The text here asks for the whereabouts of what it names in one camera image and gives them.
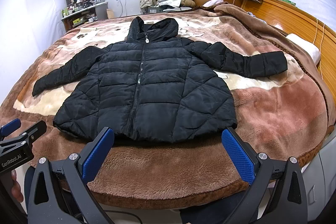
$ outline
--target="patterned blanket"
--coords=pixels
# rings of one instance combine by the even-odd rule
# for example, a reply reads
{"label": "patterned blanket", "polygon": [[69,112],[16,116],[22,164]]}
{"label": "patterned blanket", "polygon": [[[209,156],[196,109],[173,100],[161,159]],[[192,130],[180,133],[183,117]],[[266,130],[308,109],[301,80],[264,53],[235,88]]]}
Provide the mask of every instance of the patterned blanket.
{"label": "patterned blanket", "polygon": [[[232,5],[141,17],[145,23],[173,17],[179,23],[179,36],[210,43],[221,41],[246,56],[284,51],[288,71],[280,75],[247,79],[217,73],[235,100],[236,132],[257,152],[278,160],[295,156],[301,166],[316,155],[332,130],[336,112],[332,95],[307,52]],[[39,120],[48,125],[47,133],[33,145],[32,166],[42,156],[65,159],[85,145],[52,126],[53,116],[78,82],[33,98],[35,81],[87,46],[102,48],[123,41],[133,18],[105,20],[71,30],[44,51],[12,88],[0,107],[0,125],[14,118],[21,119],[22,128]],[[97,200],[107,205],[159,209],[208,203],[246,189],[247,183],[241,181],[218,135],[173,145],[116,144],[88,186]]]}

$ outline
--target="screw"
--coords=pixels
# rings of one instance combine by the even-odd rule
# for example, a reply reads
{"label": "screw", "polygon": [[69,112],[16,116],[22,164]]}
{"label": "screw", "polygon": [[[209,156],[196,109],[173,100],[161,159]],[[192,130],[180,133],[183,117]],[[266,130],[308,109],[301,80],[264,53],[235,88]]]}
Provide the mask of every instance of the screw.
{"label": "screw", "polygon": [[267,159],[267,155],[265,153],[259,153],[259,158],[261,158],[262,160]]}
{"label": "screw", "polygon": [[69,159],[71,159],[71,160],[75,160],[76,158],[78,158],[78,154],[76,154],[76,153],[72,153],[72,154],[69,156]]}
{"label": "screw", "polygon": [[290,159],[289,159],[292,163],[297,163],[297,159],[296,158],[294,158],[294,157],[290,157]]}
{"label": "screw", "polygon": [[46,158],[45,157],[43,157],[43,158],[40,158],[40,160],[39,160],[39,163],[41,163],[41,164],[43,164],[43,163],[45,163],[46,162]]}

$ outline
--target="bed frame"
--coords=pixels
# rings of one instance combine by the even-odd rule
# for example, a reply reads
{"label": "bed frame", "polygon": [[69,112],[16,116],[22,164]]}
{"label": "bed frame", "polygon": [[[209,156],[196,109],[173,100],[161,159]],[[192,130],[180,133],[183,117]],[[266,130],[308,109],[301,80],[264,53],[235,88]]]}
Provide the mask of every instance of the bed frame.
{"label": "bed frame", "polygon": [[321,51],[318,70],[328,85],[336,103],[336,33],[312,15],[280,0],[264,0],[262,4],[244,0],[241,5],[247,12],[265,20],[269,25],[288,34],[294,33],[313,43]]}

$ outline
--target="desk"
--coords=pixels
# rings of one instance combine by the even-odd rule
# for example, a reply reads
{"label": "desk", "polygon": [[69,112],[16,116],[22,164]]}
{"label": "desk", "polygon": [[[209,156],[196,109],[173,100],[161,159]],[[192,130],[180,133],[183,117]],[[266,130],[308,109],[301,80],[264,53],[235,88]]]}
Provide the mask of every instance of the desk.
{"label": "desk", "polygon": [[108,2],[102,2],[102,3],[98,3],[96,5],[78,10],[77,12],[74,12],[68,16],[65,16],[63,18],[61,18],[61,21],[64,24],[65,30],[69,31],[74,27],[77,27],[81,24],[84,24],[85,22],[88,21],[88,19],[83,20],[80,24],[74,24],[73,21],[81,18],[87,14],[95,14],[97,16],[97,20],[105,20],[107,19],[107,11],[106,9],[108,8]]}

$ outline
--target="clothing pile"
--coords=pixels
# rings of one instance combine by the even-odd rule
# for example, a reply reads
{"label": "clothing pile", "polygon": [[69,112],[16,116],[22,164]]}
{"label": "clothing pile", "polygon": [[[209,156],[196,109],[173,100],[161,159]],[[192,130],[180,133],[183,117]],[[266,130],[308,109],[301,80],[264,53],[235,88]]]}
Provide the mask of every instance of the clothing pile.
{"label": "clothing pile", "polygon": [[159,2],[164,13],[191,10],[196,7],[192,0],[164,0]]}
{"label": "clothing pile", "polygon": [[32,94],[82,79],[54,117],[59,130],[91,141],[109,127],[117,138],[175,143],[236,128],[234,99],[213,69],[248,78],[287,70],[282,51],[243,56],[178,31],[173,18],[136,17],[125,41],[86,47],[38,79]]}

